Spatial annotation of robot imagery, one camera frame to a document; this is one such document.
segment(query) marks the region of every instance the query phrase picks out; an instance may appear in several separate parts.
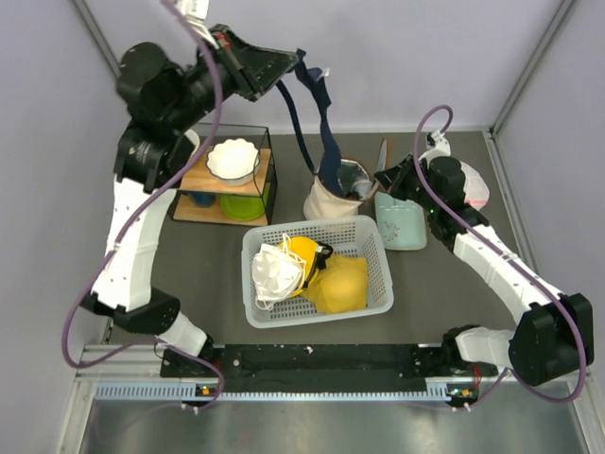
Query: yellow object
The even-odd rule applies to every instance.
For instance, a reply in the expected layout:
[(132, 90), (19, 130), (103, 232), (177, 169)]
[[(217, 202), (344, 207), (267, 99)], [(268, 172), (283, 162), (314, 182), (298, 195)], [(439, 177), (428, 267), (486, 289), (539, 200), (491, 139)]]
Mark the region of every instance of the yellow object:
[(325, 258), (332, 253), (332, 248), (319, 244), (306, 236), (294, 236), (287, 241), (287, 248), (304, 260), (304, 283), (302, 287), (290, 295), (290, 298), (300, 295), (317, 278), (323, 269)]
[(332, 254), (326, 269), (320, 271), (302, 293), (319, 312), (339, 314), (366, 307), (368, 295), (368, 262)]

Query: laundry basket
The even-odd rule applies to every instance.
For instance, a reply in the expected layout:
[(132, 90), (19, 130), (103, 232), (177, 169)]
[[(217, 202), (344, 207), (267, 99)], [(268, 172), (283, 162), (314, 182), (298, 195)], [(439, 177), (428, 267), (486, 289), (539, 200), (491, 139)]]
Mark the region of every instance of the laundry basket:
[[(325, 314), (318, 312), (309, 300), (298, 296), (275, 304), (272, 310), (259, 309), (254, 303), (256, 289), (252, 282), (252, 259), (260, 251), (261, 244), (280, 244), (283, 240), (282, 234), (290, 237), (307, 236), (329, 244), (335, 253), (349, 257), (365, 257), (369, 275), (367, 307), (342, 314)], [(382, 314), (393, 306), (394, 301), (385, 248), (375, 222), (367, 216), (308, 220), (249, 230), (243, 242), (242, 285), (246, 318), (256, 328), (330, 322)]]

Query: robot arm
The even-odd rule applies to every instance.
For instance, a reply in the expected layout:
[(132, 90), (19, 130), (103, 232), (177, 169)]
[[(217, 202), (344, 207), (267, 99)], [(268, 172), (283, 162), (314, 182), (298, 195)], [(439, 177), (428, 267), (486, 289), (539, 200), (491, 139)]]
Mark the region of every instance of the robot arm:
[[(223, 96), (255, 101), (299, 61), (295, 52), (247, 44), (227, 26), (210, 29)], [(114, 206), (107, 251), (117, 252), (81, 306), (130, 333), (155, 335), (192, 356), (206, 356), (212, 339), (181, 312), (175, 297), (153, 288), (151, 270), (166, 211), (177, 189), (169, 188), (132, 224), (120, 244), (114, 239), (132, 212), (185, 166), (199, 147), (189, 130), (215, 106), (204, 60), (180, 68), (153, 43), (137, 44), (120, 62), (117, 92), (132, 117), (118, 143)]]
[(578, 326), (587, 364), (591, 364), (593, 315), (588, 300), (581, 294), (563, 294), (530, 270), (497, 236), (488, 220), (464, 201), (464, 173), (460, 162), (450, 156), (443, 134), (431, 134), (428, 142), (433, 148), (421, 156), (421, 163), (431, 188), (480, 235), (496, 244), (502, 254), (467, 232), (436, 204), (421, 185), (411, 155), (398, 166), (377, 173), (376, 178), (392, 197), (421, 205), (427, 212), (431, 233), (483, 278), (506, 305), (517, 326), (514, 331), (480, 326), (453, 329), (443, 337), (443, 346), (449, 350), (447, 357), (454, 362), (481, 361), (512, 368), (532, 386), (578, 369), (579, 352), (567, 322), (553, 303), (510, 265), (514, 261), (558, 295)]

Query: navy blue strap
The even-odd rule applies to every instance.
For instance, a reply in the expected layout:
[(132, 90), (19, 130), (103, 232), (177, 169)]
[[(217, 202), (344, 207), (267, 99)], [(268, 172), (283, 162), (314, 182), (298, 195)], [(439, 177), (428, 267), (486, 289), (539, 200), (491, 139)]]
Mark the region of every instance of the navy blue strap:
[[(328, 95), (328, 89), (325, 85), (325, 77), (319, 68), (307, 69), (304, 64), (304, 51), (297, 50), (299, 56), (299, 62), (294, 67), (294, 73), (296, 79), (298, 79), (302, 85), (304, 85), (311, 96), (315, 100), (320, 111), (320, 135), (321, 142), (323, 143), (323, 156), (321, 157), (321, 164), (318, 176), (321, 183), (334, 195), (344, 197), (344, 193), (340, 184), (338, 183), (338, 169), (340, 168), (340, 161), (342, 156), (340, 154), (340, 148), (334, 135), (330, 131), (330, 125), (328, 123), (328, 108), (332, 104), (332, 100)], [(282, 82), (278, 83), (278, 90), (284, 97), (285, 103), (290, 111), (290, 117), (292, 118), (292, 124), (294, 125), (294, 132), (296, 139), (301, 149), (302, 157), (304, 158), (307, 166), (313, 169), (313, 164), (309, 156), (309, 152), (304, 143), (303, 133), (301, 131), (301, 125), (292, 101), (292, 96), (287, 91), (285, 85)]]

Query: white bowl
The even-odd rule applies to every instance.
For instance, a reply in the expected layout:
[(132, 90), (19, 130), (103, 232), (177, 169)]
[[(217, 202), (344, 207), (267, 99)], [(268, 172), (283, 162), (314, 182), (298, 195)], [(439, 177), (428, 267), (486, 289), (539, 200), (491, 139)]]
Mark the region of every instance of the white bowl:
[(241, 186), (250, 182), (259, 165), (259, 150), (252, 142), (244, 139), (229, 139), (216, 145), (208, 154), (206, 162), (212, 176), (228, 186)]

